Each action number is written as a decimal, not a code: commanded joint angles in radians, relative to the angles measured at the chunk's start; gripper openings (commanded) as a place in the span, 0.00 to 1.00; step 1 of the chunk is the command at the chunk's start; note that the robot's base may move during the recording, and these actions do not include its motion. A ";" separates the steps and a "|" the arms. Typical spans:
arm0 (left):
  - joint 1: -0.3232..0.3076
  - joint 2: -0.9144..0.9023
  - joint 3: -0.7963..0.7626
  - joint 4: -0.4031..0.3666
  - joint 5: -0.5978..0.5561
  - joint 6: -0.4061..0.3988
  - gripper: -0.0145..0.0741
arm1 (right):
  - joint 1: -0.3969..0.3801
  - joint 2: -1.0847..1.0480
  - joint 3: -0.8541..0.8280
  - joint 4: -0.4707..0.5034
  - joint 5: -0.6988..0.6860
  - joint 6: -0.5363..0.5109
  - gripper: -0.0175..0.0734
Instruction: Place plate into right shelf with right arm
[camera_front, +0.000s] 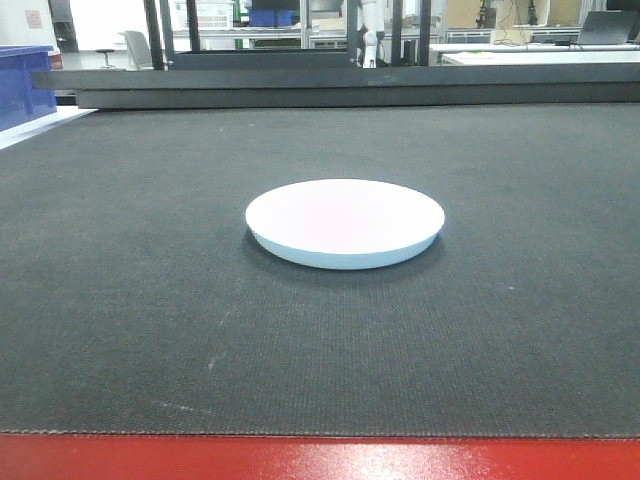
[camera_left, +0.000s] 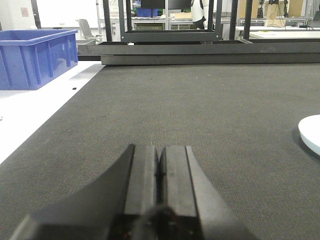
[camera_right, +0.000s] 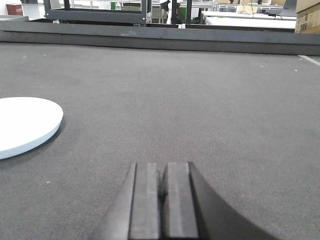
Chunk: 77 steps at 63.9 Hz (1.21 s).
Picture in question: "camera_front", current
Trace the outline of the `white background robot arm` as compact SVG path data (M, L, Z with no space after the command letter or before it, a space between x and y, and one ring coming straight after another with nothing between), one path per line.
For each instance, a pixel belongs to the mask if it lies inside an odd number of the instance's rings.
M385 35L385 13L384 1L357 1L357 31L362 40L359 64L364 69L377 67L379 48Z

